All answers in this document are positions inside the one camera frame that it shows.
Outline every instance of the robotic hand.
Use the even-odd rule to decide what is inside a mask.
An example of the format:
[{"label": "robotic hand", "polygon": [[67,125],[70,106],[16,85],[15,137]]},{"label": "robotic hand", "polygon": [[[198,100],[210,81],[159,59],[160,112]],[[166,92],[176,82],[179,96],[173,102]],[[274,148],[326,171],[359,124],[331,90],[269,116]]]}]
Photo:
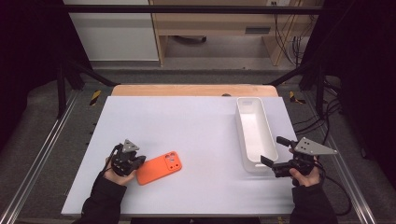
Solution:
[{"label": "robotic hand", "polygon": [[137,170],[146,160],[145,156],[136,157],[139,150],[135,144],[125,139],[124,145],[114,147],[117,153],[111,157],[111,169],[119,176],[128,176],[133,170]]},{"label": "robotic hand", "polygon": [[274,163],[268,158],[261,156],[262,164],[272,168],[275,177],[291,176],[290,168],[295,168],[302,175],[309,175],[314,166],[316,166],[314,156],[334,155],[338,153],[336,150],[325,147],[305,137],[298,143],[280,136],[276,138],[276,141],[285,147],[291,147],[293,159],[288,162]]}]

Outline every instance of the white cabinet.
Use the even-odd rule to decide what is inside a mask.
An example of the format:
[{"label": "white cabinet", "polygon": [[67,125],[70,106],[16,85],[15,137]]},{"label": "white cabinet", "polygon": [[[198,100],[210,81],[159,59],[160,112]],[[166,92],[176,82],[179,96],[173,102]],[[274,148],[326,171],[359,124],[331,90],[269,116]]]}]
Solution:
[{"label": "white cabinet", "polygon": [[[148,5],[147,0],[64,0],[66,5]],[[158,61],[151,15],[70,13],[90,61]]]}]

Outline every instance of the aluminum rail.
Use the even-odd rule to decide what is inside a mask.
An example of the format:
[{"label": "aluminum rail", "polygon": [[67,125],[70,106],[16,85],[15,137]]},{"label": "aluminum rail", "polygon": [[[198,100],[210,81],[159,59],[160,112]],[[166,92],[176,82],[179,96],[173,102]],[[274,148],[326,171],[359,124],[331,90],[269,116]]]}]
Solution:
[{"label": "aluminum rail", "polygon": [[247,6],[141,6],[141,5],[43,5],[42,9],[72,13],[197,13],[197,14],[284,14],[321,15],[343,12],[324,7],[247,7]]}]

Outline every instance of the table surface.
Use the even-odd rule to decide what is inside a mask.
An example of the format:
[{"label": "table surface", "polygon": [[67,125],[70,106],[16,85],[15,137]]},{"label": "table surface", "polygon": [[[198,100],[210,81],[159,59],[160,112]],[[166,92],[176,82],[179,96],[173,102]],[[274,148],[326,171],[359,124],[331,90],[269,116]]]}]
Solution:
[{"label": "table surface", "polygon": [[[235,122],[239,85],[232,85],[231,89],[227,86],[203,86],[202,90],[218,88],[220,91],[215,95],[229,93],[233,97],[166,97],[156,94],[124,97],[127,94],[121,93],[122,89],[130,92],[150,88],[166,90],[169,87],[178,91],[196,91],[199,88],[188,85],[116,87],[106,100],[62,214],[79,215],[93,180],[103,168],[104,158],[125,138],[137,144],[140,147],[138,155],[146,155],[148,160],[175,150],[183,165],[180,171],[145,186],[139,186],[135,180],[130,183],[121,205],[121,213],[125,216],[289,214],[293,208],[291,181],[274,178],[271,170],[258,175],[247,172],[243,167]],[[258,95],[271,96],[260,98],[274,139],[279,135],[296,139],[283,99],[274,96],[277,95],[275,88],[241,87]],[[291,158],[285,147],[276,144],[276,149],[278,162]]]}]

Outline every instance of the sleeve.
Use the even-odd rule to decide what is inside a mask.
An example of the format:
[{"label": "sleeve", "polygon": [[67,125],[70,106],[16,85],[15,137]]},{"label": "sleeve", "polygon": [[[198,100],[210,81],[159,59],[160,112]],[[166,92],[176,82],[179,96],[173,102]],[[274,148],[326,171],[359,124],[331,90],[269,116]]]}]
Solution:
[{"label": "sleeve", "polygon": [[337,217],[320,184],[292,189],[295,207],[290,215],[290,224],[336,224]]},{"label": "sleeve", "polygon": [[81,218],[73,224],[118,224],[120,204],[126,187],[118,185],[99,176],[91,197],[82,206]]}]

